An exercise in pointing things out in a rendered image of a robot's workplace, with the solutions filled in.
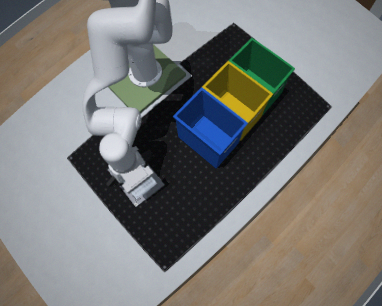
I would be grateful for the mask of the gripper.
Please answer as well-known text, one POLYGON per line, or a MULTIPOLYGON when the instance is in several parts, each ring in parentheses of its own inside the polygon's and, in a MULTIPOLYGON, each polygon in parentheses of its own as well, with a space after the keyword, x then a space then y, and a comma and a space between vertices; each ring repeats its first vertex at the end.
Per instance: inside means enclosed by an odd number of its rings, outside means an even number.
MULTIPOLYGON (((151 150, 148 150, 140 156, 138 156, 138 152, 136 152, 136 160, 141 164, 142 167, 147 167, 148 166, 148 161, 151 158, 150 156, 152 155, 151 150)), ((110 180, 106 183, 108 187, 115 187, 115 186, 122 186, 124 184, 125 180, 121 177, 120 173, 114 171, 110 166, 109 166, 110 172, 112 173, 112 177, 110 180)))

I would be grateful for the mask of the yellow open bin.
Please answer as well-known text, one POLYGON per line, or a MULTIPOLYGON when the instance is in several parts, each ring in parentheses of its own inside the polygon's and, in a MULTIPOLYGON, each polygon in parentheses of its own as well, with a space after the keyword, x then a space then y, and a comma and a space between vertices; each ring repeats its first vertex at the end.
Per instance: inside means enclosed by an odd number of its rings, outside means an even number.
POLYGON ((243 130, 240 141, 254 126, 253 119, 256 119, 257 115, 261 118, 267 105, 266 102, 273 95, 273 93, 229 61, 202 88, 248 122, 243 130))

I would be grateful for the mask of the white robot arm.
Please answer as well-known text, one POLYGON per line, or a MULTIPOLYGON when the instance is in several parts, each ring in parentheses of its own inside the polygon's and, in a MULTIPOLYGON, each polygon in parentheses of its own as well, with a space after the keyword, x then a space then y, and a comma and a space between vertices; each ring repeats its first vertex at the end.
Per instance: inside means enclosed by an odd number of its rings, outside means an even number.
POLYGON ((87 21, 94 76, 85 89, 82 107, 88 131, 106 135, 99 145, 100 154, 121 174, 126 181, 122 186, 130 194, 154 175, 149 166, 143 169, 136 160, 139 149, 135 146, 130 150, 141 125, 140 112, 133 107, 97 107, 92 96, 128 74, 139 87, 158 82, 162 68, 155 59, 153 44, 169 42, 173 27, 169 0, 109 3, 111 8, 95 11, 87 21))

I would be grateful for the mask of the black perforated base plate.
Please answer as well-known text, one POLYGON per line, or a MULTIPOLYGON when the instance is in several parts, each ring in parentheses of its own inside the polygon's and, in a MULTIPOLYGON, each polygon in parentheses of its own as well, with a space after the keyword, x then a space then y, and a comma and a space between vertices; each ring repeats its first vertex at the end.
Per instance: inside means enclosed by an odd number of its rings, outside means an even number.
POLYGON ((67 157, 107 209, 166 272, 226 217, 331 109, 293 72, 281 95, 217 167, 178 137, 173 115, 251 38, 235 23, 180 62, 192 76, 141 120, 132 147, 151 150, 165 184, 135 207, 112 177, 92 135, 67 157))

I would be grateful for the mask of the blue bin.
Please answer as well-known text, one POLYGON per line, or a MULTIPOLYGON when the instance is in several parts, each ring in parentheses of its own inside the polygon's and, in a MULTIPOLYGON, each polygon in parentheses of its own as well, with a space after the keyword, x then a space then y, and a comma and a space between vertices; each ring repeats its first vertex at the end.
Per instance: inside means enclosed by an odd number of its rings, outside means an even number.
POLYGON ((173 118, 178 137, 215 168, 238 145, 248 124, 202 87, 173 118))

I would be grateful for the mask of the green bin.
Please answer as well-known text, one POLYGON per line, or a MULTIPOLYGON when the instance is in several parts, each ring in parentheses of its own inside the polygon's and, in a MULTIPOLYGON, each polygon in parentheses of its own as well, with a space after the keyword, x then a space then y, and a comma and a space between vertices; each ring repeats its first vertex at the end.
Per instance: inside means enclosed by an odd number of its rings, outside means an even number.
POLYGON ((292 65, 253 38, 229 62, 273 93, 268 100, 270 105, 266 105, 263 114, 281 95, 291 73, 295 70, 292 65))

